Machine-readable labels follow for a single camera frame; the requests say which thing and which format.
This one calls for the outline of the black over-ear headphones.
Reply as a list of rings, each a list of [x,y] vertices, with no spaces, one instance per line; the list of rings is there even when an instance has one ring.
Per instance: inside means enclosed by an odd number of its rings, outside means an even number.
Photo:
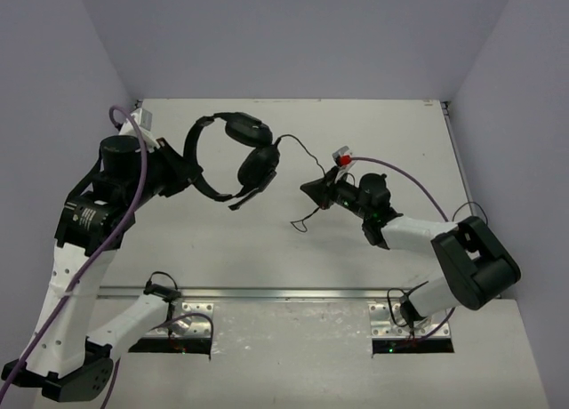
[[[273,141],[273,133],[260,119],[243,112],[220,112],[212,116],[202,116],[192,125],[184,142],[183,157],[200,170],[203,168],[197,159],[197,144],[203,129],[215,120],[225,122],[225,133],[236,142],[252,151],[237,171],[237,180],[242,188],[235,195],[222,194],[215,190],[201,174],[194,180],[194,187],[204,196],[215,202],[227,202],[237,199],[228,208],[236,211],[242,205],[263,192],[276,177],[276,168],[280,161],[278,143]]]

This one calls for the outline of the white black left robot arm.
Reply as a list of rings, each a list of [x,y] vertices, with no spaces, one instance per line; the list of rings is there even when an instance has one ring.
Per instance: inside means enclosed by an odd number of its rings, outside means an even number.
[[[5,386],[41,389],[58,402],[92,400],[121,355],[172,317],[180,293],[148,285],[126,311],[89,328],[102,278],[136,209],[180,193],[201,171],[164,139],[141,146],[134,136],[111,136],[100,143],[94,167],[63,206],[44,305],[30,343],[3,368]]]

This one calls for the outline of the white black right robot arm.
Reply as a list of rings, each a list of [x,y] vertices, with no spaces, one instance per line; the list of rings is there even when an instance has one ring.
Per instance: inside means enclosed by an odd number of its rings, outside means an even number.
[[[481,218],[437,222],[399,213],[384,174],[367,173],[353,185],[333,167],[300,189],[322,210],[338,205],[355,214],[370,245],[437,260],[440,276],[399,300],[399,316],[409,332],[441,311],[459,306],[479,310],[521,278],[520,267]]]

